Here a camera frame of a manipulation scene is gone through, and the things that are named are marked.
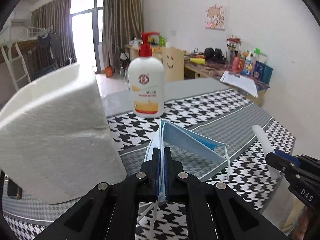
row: red bottle cap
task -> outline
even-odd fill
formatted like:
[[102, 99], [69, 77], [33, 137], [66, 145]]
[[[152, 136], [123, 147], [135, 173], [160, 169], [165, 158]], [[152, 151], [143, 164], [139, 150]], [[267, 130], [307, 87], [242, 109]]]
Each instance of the red bottle cap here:
[[156, 32], [141, 33], [143, 44], [140, 45], [139, 57], [152, 57], [152, 49], [151, 49], [151, 46], [148, 44], [148, 37], [149, 35], [152, 35], [152, 34], [159, 35], [160, 33], [156, 33]]

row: brown curtain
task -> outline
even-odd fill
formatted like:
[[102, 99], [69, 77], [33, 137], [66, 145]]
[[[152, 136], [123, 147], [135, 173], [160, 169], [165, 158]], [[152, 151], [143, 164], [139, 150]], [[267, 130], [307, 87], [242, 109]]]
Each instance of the brown curtain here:
[[[53, 32], [60, 36], [61, 50], [59, 60], [57, 61], [58, 67], [64, 66], [69, 57], [71, 57], [73, 63], [76, 62], [70, 6], [71, 0], [54, 0], [34, 10], [31, 14], [32, 27], [53, 27]], [[32, 51], [32, 54], [36, 71], [53, 63], [49, 48], [37, 47]]]
[[112, 66], [116, 46], [124, 48], [132, 37], [143, 32], [140, 0], [104, 0], [102, 52], [104, 65]]

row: houndstooth tablecloth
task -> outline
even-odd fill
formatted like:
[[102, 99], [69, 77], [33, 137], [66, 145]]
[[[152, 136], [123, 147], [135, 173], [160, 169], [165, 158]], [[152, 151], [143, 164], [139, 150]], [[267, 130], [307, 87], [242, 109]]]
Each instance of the houndstooth tablecloth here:
[[[178, 147], [171, 148], [172, 158], [182, 162], [184, 170], [202, 181], [224, 181], [257, 210], [261, 209], [277, 181], [271, 182], [260, 143], [251, 126], [261, 125], [274, 148], [288, 154], [294, 137], [268, 113], [233, 90], [217, 91], [165, 103], [163, 119], [181, 127], [230, 145], [228, 154], [232, 168], [230, 181], [225, 181], [226, 163], [213, 163]], [[146, 119], [133, 112], [108, 119], [111, 132], [128, 175], [140, 170], [145, 147], [158, 129], [160, 119]], [[216, 152], [223, 155], [223, 149]], [[32, 239], [52, 221], [63, 214], [77, 200], [47, 205], [23, 192], [21, 200], [6, 195], [4, 187], [4, 217], [19, 239]], [[187, 239], [186, 217], [183, 203], [160, 206], [155, 233], [157, 239]], [[136, 239], [146, 239], [151, 212], [139, 221]]]

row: blue face mask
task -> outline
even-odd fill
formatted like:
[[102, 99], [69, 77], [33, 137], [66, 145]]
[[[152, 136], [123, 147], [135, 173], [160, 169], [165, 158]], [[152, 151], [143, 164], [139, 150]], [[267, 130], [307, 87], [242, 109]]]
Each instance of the blue face mask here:
[[225, 148], [226, 159], [228, 162], [228, 175], [230, 174], [230, 161], [227, 154], [227, 144], [211, 140], [205, 136], [194, 133], [190, 130], [184, 129], [172, 122], [160, 120], [159, 128], [156, 135], [148, 145], [144, 161], [152, 159], [153, 148], [160, 149], [161, 168], [159, 172], [159, 195], [158, 201], [165, 201], [164, 190], [164, 142], [175, 145], [181, 149], [187, 150], [190, 153], [197, 154], [214, 162], [223, 162], [224, 157], [220, 156], [214, 151], [216, 146], [223, 146]]

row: silver rivet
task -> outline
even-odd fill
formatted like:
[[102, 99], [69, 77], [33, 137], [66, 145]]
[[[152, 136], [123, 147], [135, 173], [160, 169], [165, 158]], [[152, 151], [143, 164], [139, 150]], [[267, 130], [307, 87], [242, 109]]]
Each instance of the silver rivet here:
[[138, 179], [143, 179], [143, 178], [146, 177], [146, 174], [145, 174], [144, 172], [138, 172], [138, 173], [136, 174], [136, 177], [137, 177]]
[[218, 182], [218, 183], [216, 184], [216, 187], [217, 187], [218, 189], [225, 189], [225, 188], [227, 187], [227, 185], [224, 184], [223, 182]]
[[188, 173], [180, 172], [180, 173], [178, 174], [178, 177], [179, 177], [180, 179], [186, 179], [186, 178], [188, 177]]
[[105, 190], [108, 187], [108, 184], [105, 182], [99, 183], [98, 184], [98, 189], [99, 190]]

